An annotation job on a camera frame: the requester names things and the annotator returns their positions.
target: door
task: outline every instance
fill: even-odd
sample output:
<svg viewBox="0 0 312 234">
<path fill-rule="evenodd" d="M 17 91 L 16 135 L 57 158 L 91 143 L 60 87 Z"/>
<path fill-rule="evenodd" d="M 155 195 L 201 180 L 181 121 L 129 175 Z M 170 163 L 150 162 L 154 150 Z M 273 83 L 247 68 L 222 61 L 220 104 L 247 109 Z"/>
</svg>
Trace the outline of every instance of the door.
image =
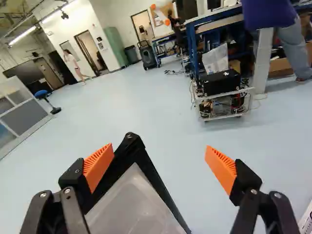
<svg viewBox="0 0 312 234">
<path fill-rule="evenodd" d="M 59 80 L 58 76 L 54 73 L 44 58 L 34 59 L 34 63 L 44 74 L 46 81 L 53 89 L 58 89 L 63 86 L 63 83 Z"/>
<path fill-rule="evenodd" d="M 63 61 L 63 59 L 60 57 L 60 55 L 58 54 L 56 50 L 49 53 L 49 57 L 52 63 L 54 64 L 55 68 L 57 69 L 57 71 L 62 74 L 65 84 L 77 83 L 76 78 L 73 76 L 73 74 L 68 69 L 65 62 Z"/>
<path fill-rule="evenodd" d="M 97 76 L 100 76 L 100 70 L 104 70 L 98 59 L 98 48 L 93 41 L 90 32 L 87 30 L 75 36 L 83 55 L 87 59 L 89 65 Z"/>
<path fill-rule="evenodd" d="M 147 40 L 151 43 L 155 36 L 148 11 L 132 15 L 131 19 L 138 41 Z"/>
</svg>

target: door frame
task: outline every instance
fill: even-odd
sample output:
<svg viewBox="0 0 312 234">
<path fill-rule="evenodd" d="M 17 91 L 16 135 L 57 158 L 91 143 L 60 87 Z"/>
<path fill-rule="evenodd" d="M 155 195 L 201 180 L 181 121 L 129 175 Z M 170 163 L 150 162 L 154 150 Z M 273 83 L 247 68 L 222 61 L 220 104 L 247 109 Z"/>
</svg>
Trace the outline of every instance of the door frame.
<svg viewBox="0 0 312 234">
<path fill-rule="evenodd" d="M 78 46 L 79 46 L 81 52 L 83 53 L 85 59 L 87 60 L 89 66 L 91 67 L 92 71 L 96 74 L 97 77 L 99 77 L 99 76 L 100 76 L 100 70 L 97 68 L 97 66 L 96 66 L 96 64 L 94 63 L 93 59 L 90 57 L 90 59 L 91 59 L 92 62 L 93 62 L 94 68 L 92 67 L 92 65 L 90 64 L 90 62 L 89 62 L 87 56 L 86 56 L 85 53 L 83 52 L 83 49 L 82 49 L 80 43 L 78 42 L 78 39 L 79 39 L 78 37 L 79 37 L 81 34 L 84 34 L 84 33 L 86 33 L 86 32 L 89 32 L 89 33 L 90 33 L 89 30 L 85 30 L 85 31 L 83 31 L 83 32 L 81 32 L 81 33 L 79 33 L 79 34 L 77 34 L 77 35 L 74 35 L 74 39 L 75 39 L 76 43 L 78 44 Z"/>
<path fill-rule="evenodd" d="M 134 30 L 135 30 L 135 32 L 136 32 L 136 37 L 137 37 L 137 41 L 138 41 L 138 42 L 140 42 L 140 37 L 139 37 L 138 34 L 137 34 L 137 29 L 136 29 L 136 25 L 135 25 L 135 22 L 134 22 L 134 20 L 133 20 L 133 17 L 134 17 L 134 16 L 137 16 L 137 15 L 139 15 L 139 14 L 145 12 L 145 11 L 147 11 L 147 15 L 148 15 L 148 18 L 150 19 L 150 24 L 151 24 L 152 31 L 153 31 L 153 34 L 154 34 L 154 37 L 155 37 L 155 32 L 154 32 L 154 29 L 153 29 L 153 26 L 152 26 L 152 21 L 151 21 L 150 14 L 148 14 L 148 10 L 140 11 L 140 12 L 138 12 L 138 13 L 136 13 L 136 14 L 130 16 L 130 17 L 131 17 L 131 21 L 132 21 L 133 28 L 134 28 Z"/>
</svg>

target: chair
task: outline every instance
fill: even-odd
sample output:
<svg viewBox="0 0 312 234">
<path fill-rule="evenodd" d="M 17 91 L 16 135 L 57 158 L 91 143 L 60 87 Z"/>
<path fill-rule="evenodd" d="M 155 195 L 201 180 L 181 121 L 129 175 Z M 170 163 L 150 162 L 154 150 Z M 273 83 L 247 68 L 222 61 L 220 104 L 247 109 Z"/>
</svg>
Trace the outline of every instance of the chair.
<svg viewBox="0 0 312 234">
<path fill-rule="evenodd" d="M 49 100 L 47 98 L 48 97 L 48 91 L 40 90 L 40 91 L 36 92 L 34 96 L 35 96 L 35 98 L 38 98 L 38 99 L 44 99 L 52 107 L 52 111 L 50 111 L 51 114 L 55 115 L 62 110 L 60 107 L 52 106 L 52 104 L 49 102 Z"/>
</svg>

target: jeans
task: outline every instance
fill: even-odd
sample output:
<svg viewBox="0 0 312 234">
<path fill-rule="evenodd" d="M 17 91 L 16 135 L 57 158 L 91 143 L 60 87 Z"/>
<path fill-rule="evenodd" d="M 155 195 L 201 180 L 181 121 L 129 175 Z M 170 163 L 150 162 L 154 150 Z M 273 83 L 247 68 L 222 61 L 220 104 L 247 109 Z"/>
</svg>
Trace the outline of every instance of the jeans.
<svg viewBox="0 0 312 234">
<path fill-rule="evenodd" d="M 278 38 L 281 40 L 283 49 L 289 63 L 298 78 L 312 78 L 312 68 L 309 64 L 306 42 L 301 34 L 301 22 L 299 16 L 295 24 L 287 28 L 275 28 Z M 258 31 L 251 32 L 253 36 L 253 52 L 256 56 L 258 49 Z"/>
</svg>

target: trash can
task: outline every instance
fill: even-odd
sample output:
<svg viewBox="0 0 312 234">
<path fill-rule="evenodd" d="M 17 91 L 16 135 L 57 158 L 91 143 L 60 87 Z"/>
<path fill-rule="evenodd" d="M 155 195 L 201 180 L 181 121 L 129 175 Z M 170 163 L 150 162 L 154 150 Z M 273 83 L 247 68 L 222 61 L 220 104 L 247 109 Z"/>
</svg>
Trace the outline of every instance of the trash can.
<svg viewBox="0 0 312 234">
<path fill-rule="evenodd" d="M 132 45 L 132 46 L 126 47 L 125 53 L 130 64 L 135 64 L 139 62 L 139 59 L 137 58 L 136 46 Z"/>
</svg>

